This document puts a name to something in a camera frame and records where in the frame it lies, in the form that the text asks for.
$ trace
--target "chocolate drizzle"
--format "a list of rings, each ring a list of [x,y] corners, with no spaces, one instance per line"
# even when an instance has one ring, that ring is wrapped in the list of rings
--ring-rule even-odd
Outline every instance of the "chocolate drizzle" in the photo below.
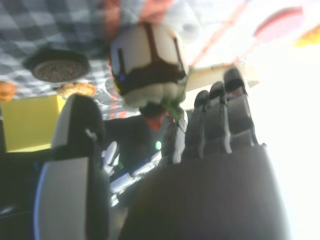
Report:
[[[121,48],[118,48],[117,50],[120,64],[120,73],[119,75],[114,75],[114,78],[116,81],[116,85],[121,91],[122,96],[126,95],[132,90],[143,88],[151,84],[179,84],[181,80],[187,77],[179,51],[177,38],[173,38],[173,42],[178,58],[178,63],[167,63],[162,60],[158,54],[152,26],[150,24],[145,24],[144,29],[150,47],[150,64],[143,67],[135,67],[133,70],[127,73],[125,69],[123,50]]]

